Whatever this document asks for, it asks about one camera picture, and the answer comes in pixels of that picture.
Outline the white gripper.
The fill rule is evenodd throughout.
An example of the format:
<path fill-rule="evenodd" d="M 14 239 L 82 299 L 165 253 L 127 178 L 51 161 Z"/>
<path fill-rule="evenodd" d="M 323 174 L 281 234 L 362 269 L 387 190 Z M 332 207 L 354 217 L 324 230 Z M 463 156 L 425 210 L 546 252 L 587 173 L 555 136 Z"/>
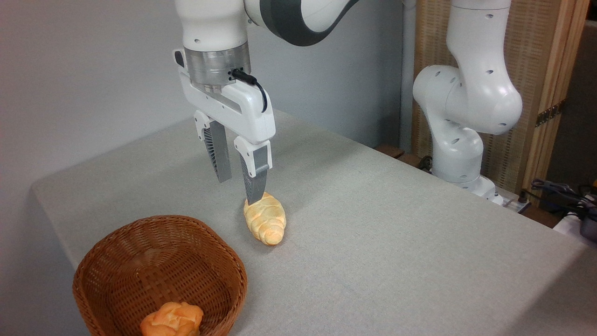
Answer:
<path fill-rule="evenodd" d="M 226 128 L 237 136 L 247 204 L 260 201 L 266 189 L 267 172 L 272 168 L 271 140 L 276 133 L 269 95 L 243 81 L 233 81 L 216 93 L 191 83 L 183 49 L 174 50 L 183 93 L 196 107 L 194 113 L 198 138 L 205 144 L 213 170 L 220 183 L 232 178 Z"/>

